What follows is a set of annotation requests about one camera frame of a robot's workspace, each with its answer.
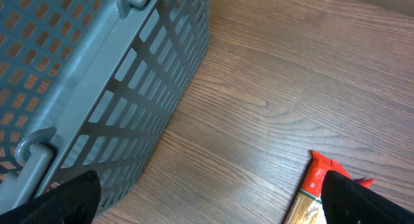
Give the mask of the red cracker sleeve package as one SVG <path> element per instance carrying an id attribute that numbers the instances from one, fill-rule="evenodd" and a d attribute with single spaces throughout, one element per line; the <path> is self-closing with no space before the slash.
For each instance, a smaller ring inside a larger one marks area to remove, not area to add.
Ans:
<path id="1" fill-rule="evenodd" d="M 312 160 L 284 224 L 326 224 L 321 201 L 323 180 L 329 170 L 351 179 L 347 170 L 337 161 L 312 150 Z"/>

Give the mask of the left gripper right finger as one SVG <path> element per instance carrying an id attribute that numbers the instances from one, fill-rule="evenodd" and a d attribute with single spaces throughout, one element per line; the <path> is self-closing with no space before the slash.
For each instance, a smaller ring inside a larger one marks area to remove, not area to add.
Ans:
<path id="1" fill-rule="evenodd" d="M 327 224 L 413 224 L 413 213 L 338 172 L 326 173 L 321 201 Z"/>

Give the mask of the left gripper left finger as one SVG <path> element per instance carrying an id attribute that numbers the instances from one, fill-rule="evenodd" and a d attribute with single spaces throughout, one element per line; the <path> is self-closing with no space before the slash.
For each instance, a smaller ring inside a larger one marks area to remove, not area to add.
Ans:
<path id="1" fill-rule="evenodd" d="M 1 223 L 90 224 L 97 213 L 102 187 L 89 170 L 43 195 L 1 215 Z"/>

